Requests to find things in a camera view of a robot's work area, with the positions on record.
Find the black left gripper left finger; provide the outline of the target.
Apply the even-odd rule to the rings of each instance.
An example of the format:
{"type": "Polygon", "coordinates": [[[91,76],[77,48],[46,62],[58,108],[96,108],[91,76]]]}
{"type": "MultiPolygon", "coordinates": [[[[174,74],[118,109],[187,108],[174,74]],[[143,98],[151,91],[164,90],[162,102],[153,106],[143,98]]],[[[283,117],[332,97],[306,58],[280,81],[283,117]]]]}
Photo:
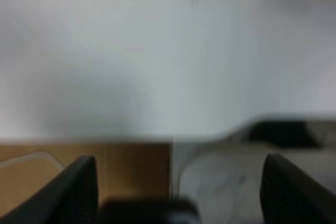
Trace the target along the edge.
{"type": "Polygon", "coordinates": [[[40,191],[1,217],[1,223],[96,223],[96,160],[81,156],[40,191]]]}

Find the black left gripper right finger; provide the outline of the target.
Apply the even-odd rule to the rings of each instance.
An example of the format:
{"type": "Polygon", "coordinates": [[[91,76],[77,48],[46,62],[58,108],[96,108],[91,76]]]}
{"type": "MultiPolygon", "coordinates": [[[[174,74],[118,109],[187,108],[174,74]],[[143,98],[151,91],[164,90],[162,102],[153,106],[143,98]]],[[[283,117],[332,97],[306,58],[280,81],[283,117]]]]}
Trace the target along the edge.
{"type": "Polygon", "coordinates": [[[269,154],[262,171],[264,223],[335,223],[335,194],[293,163],[269,154]]]}

